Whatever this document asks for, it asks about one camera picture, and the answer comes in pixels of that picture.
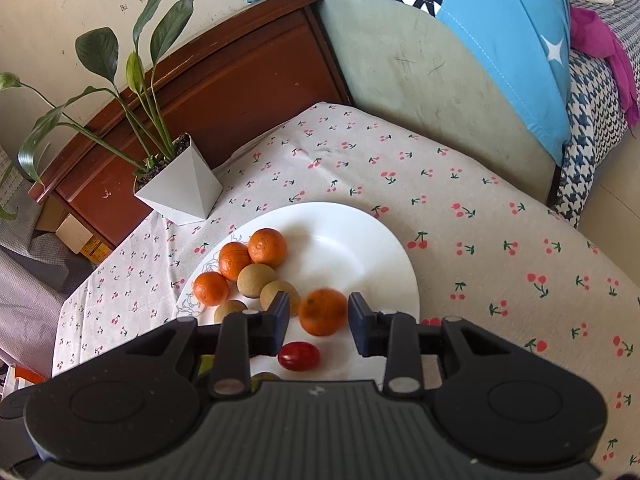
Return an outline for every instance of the purple fabric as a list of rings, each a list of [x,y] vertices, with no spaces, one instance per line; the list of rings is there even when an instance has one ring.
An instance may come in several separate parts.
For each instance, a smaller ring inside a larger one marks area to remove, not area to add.
[[[609,25],[596,12],[571,6],[571,48],[587,56],[606,59],[618,85],[620,106],[629,127],[640,120],[638,89],[629,56]]]

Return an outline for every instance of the tiled floor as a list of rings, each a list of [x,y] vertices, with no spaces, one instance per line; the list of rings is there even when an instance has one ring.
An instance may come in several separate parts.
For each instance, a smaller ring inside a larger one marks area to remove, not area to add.
[[[591,196],[580,231],[640,285],[640,128],[619,146]]]

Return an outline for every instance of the soil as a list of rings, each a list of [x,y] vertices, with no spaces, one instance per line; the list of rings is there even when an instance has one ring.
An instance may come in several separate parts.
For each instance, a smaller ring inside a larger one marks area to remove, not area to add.
[[[186,150],[190,146],[190,143],[190,138],[187,134],[180,134],[180,137],[174,140],[175,156],[180,155],[184,150]],[[136,180],[136,189],[134,192],[138,192],[145,184],[151,182],[153,177],[158,175],[169,164],[170,161],[167,161],[165,158],[161,158],[154,168],[147,171],[143,176],[138,177],[138,179]]]

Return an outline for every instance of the white star print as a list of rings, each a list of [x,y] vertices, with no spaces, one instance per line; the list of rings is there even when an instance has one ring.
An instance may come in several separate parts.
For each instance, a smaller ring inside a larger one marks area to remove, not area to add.
[[[546,43],[546,47],[549,50],[549,53],[546,56],[546,60],[547,61],[557,61],[558,63],[560,63],[562,66],[564,66],[564,64],[562,63],[562,58],[560,57],[560,52],[562,50],[562,42],[564,41],[564,38],[562,38],[560,40],[560,43],[558,44],[553,44],[551,43],[547,38],[545,38],[544,36],[540,36],[540,38],[542,38],[543,40],[545,40]]]

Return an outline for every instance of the orange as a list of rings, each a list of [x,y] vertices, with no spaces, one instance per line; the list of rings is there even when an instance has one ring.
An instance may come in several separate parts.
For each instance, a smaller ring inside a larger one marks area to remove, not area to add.
[[[220,249],[218,270],[220,274],[232,282],[236,282],[240,271],[252,263],[246,245],[240,242],[229,242]]]
[[[298,316],[308,334],[331,335],[347,321],[347,298],[332,288],[319,288],[300,303]]]
[[[218,272],[203,272],[191,285],[193,295],[205,306],[216,306],[226,300],[229,286],[222,274]]]
[[[287,257],[287,241],[276,229],[257,230],[249,238],[249,256],[256,264],[279,266]]]

